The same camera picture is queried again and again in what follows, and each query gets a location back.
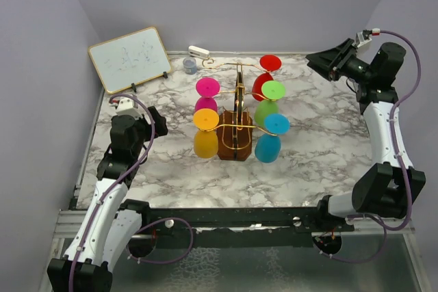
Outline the red plastic wine glass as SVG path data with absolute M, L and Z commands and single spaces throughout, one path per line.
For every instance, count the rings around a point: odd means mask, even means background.
M 278 70 L 282 62 L 279 57 L 275 55 L 264 55 L 259 60 L 260 66 L 264 69 L 264 73 L 260 74 L 254 81 L 252 88 L 252 95 L 256 101 L 262 101 L 262 85 L 265 82 L 272 81 L 274 78 L 272 73 Z

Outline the blue plastic wine glass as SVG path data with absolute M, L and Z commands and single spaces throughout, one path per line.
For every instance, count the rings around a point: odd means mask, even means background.
M 289 120 L 282 114 L 270 114 L 264 120 L 267 133 L 257 141 L 255 156 L 262 163 L 276 161 L 281 150 L 281 135 L 289 131 Z

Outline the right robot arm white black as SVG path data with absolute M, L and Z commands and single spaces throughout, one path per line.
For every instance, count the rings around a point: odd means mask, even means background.
M 406 50 L 394 42 L 383 43 L 371 63 L 357 57 L 354 40 L 306 56 L 307 65 L 327 81 L 340 77 L 357 85 L 356 99 L 370 136 L 371 168 L 355 183 L 350 193 L 325 196 L 315 225 L 330 231 L 339 218 L 369 214 L 410 220 L 412 206 L 425 185 L 426 177 L 414 168 L 399 125 L 402 102 L 393 82 L 404 63 Z

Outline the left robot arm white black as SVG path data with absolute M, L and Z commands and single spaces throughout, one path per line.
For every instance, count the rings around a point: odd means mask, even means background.
M 166 118 L 154 106 L 141 115 L 135 108 L 112 117 L 110 144 L 97 168 L 92 202 L 61 258 L 53 258 L 47 275 L 54 291 L 109 291 L 114 266 L 134 233 L 151 225 L 148 205 L 128 209 L 123 200 L 151 142 L 167 135 Z

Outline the green plastic wine glass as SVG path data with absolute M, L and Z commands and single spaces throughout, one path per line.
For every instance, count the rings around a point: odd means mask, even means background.
M 285 87 L 278 81 L 267 81 L 261 87 L 263 100 L 259 102 L 255 111 L 255 122 L 257 125 L 264 127 L 265 119 L 271 114 L 279 113 L 277 101 L 285 96 Z

